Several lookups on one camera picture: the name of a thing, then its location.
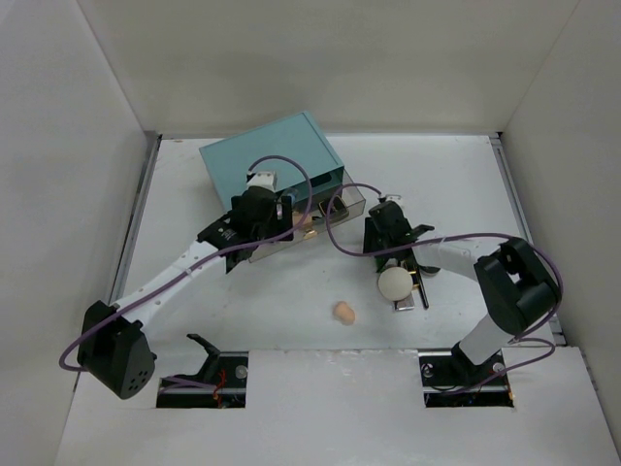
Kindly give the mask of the black gold square compact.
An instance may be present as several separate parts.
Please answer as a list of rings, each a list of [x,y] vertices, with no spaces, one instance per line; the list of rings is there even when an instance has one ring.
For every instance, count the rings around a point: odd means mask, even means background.
[[[327,217],[330,222],[338,222],[349,216],[349,209],[340,196],[336,196],[333,201],[324,199],[318,204],[318,209],[323,217]]]

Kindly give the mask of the black round compact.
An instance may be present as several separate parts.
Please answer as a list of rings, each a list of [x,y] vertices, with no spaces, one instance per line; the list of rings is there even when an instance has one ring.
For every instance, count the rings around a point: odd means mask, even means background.
[[[419,270],[424,276],[434,277],[441,269],[433,266],[420,266]]]

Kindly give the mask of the clear acrylic drawer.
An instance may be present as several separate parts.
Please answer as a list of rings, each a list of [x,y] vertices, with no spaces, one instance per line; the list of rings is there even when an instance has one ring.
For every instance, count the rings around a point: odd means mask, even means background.
[[[331,226],[337,226],[363,214],[366,200],[356,187],[347,187],[336,196],[340,196],[348,206],[349,216],[338,222],[329,221]],[[323,234],[326,231],[326,218],[321,215],[318,209],[318,204],[324,199],[330,200],[330,197],[330,191],[314,195],[312,197],[313,204],[311,211],[305,219],[303,226],[294,233],[293,240],[289,242],[279,242],[261,246],[252,254],[249,262],[258,262],[259,260],[273,255],[281,250],[300,245]]]

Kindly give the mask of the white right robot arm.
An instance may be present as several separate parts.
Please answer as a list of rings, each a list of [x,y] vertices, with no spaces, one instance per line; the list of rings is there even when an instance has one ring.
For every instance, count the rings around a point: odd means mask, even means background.
[[[474,383],[485,364],[511,340],[559,304],[560,285],[525,240],[501,236],[487,252],[487,234],[436,237],[433,226],[411,226],[402,208],[385,200],[365,219],[363,253],[376,262],[377,286],[393,304],[408,300],[420,273],[448,271],[478,284],[486,314],[451,350],[450,373],[459,383]]]

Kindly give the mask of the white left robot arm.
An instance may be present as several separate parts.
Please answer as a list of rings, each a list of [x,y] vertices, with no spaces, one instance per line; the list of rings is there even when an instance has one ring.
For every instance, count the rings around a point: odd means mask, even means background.
[[[147,327],[190,284],[214,272],[219,278],[248,260],[270,239],[293,239],[292,193],[250,187],[231,200],[231,209],[204,228],[163,272],[132,294],[85,312],[78,342],[81,368],[119,399],[135,396],[154,374],[156,354]]]

